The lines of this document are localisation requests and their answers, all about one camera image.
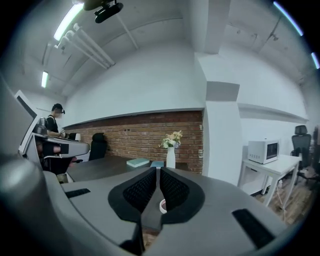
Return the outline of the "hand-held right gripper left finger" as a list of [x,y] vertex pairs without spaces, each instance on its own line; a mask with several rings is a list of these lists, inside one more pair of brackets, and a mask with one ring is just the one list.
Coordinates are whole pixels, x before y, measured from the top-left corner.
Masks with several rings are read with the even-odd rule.
[[157,169],[151,167],[115,186],[108,194],[108,203],[121,220],[140,223],[156,187]]

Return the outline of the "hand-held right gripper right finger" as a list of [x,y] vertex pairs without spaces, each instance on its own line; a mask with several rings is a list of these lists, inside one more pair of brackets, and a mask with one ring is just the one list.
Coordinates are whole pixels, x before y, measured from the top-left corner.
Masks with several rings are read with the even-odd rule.
[[166,204],[166,213],[161,217],[162,224],[188,222],[205,202],[205,193],[197,183],[166,167],[160,169],[159,187]]

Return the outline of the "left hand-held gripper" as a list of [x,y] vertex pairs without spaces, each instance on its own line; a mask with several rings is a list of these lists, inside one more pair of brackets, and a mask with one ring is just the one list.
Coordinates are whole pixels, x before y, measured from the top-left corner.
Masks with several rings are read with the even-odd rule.
[[[90,145],[75,140],[69,140],[64,138],[52,137],[47,135],[41,135],[32,133],[29,138],[29,158],[38,159],[38,150],[36,141],[40,141],[42,144],[42,155],[43,158],[73,158],[81,155],[85,155],[90,151]],[[47,143],[53,147],[60,148],[58,153],[46,153],[44,144]]]

